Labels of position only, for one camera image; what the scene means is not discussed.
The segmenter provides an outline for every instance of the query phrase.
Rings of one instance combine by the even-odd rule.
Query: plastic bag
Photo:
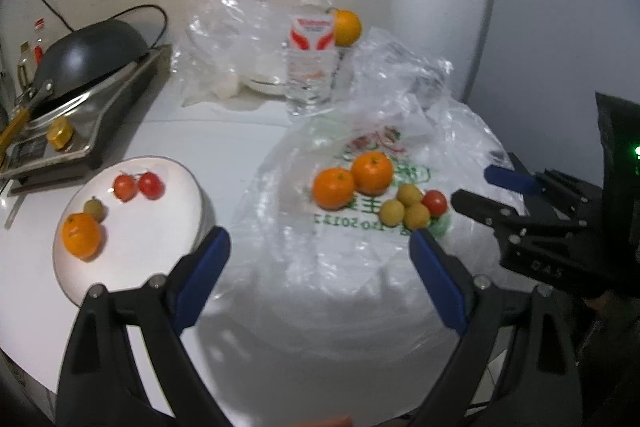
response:
[[[487,165],[508,159],[482,120],[450,97],[448,62],[417,57],[374,29],[353,63],[349,100],[293,127],[258,169],[230,228],[232,257],[215,298],[284,351],[390,361],[447,338],[409,260],[410,232],[378,221],[395,187],[325,212],[310,199],[314,176],[382,150],[395,165],[394,185],[447,198],[466,188],[520,209],[522,202],[484,181]],[[489,228],[449,210],[431,230],[471,273],[505,282]]]
[[[267,0],[193,0],[172,70],[183,105],[227,99],[243,82],[283,84],[287,11]]]

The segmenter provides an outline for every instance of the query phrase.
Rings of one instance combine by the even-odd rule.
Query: countertop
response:
[[[179,161],[194,174],[216,223],[224,227],[288,124],[282,101],[244,93],[226,103],[183,108],[180,86],[156,80],[121,127],[104,166],[142,155]],[[54,392],[77,309],[56,282],[51,247],[60,214],[76,190],[30,194],[12,228],[0,229],[0,347]],[[0,223],[14,200],[0,197]],[[129,332],[152,405],[170,413],[140,332]],[[416,350],[388,365],[305,361],[276,351],[222,312],[211,311],[181,338],[236,426],[285,426],[344,414],[357,425],[375,425],[424,399],[455,344],[452,336],[428,356]]]

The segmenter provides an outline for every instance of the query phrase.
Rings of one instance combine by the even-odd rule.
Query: white plate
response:
[[[138,193],[122,203],[112,193],[121,174],[155,172],[164,183],[164,195],[156,201]],[[102,222],[105,243],[91,261],[76,259],[66,251],[60,228],[69,214],[82,212],[95,196],[107,207]],[[86,291],[97,282],[110,291],[142,285],[155,273],[169,273],[181,256],[196,246],[203,214],[202,196],[193,175],[167,158],[147,156],[111,166],[80,188],[60,218],[53,242],[53,266],[58,283],[69,299],[80,306]]]
[[[261,92],[262,94],[268,94],[269,96],[284,96],[284,83],[274,84],[266,80],[254,80],[248,77],[243,77],[242,83],[246,87],[249,87],[254,91]]]

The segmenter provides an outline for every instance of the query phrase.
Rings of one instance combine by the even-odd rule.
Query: pan handle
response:
[[[18,111],[14,119],[4,128],[4,131],[0,134],[0,160],[4,159],[6,150],[9,149],[15,137],[18,136],[28,121],[31,120],[31,109],[48,98],[52,93],[53,82],[49,81],[33,96],[27,107]]]
[[[18,136],[22,128],[27,125],[30,118],[31,111],[29,111],[29,109],[21,109],[9,125],[4,128],[4,131],[0,134],[0,158],[4,158],[4,153],[9,149],[9,146],[15,137]]]

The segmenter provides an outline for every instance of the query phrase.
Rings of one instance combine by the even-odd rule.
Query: yellow fruit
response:
[[[380,223],[386,227],[396,227],[402,223],[404,205],[398,200],[388,200],[382,203],[378,213]]]
[[[409,230],[425,229],[431,222],[429,209],[421,203],[415,203],[404,213],[404,225]]]
[[[98,223],[103,222],[104,218],[107,217],[106,207],[95,196],[84,204],[82,211],[90,216],[94,216],[94,219]]]
[[[411,184],[404,184],[398,187],[398,194],[396,195],[396,200],[400,201],[400,203],[404,204],[406,208],[414,205],[415,203],[420,203],[422,201],[422,191],[420,188]]]
[[[335,45],[351,46],[362,35],[359,17],[347,10],[335,11]]]

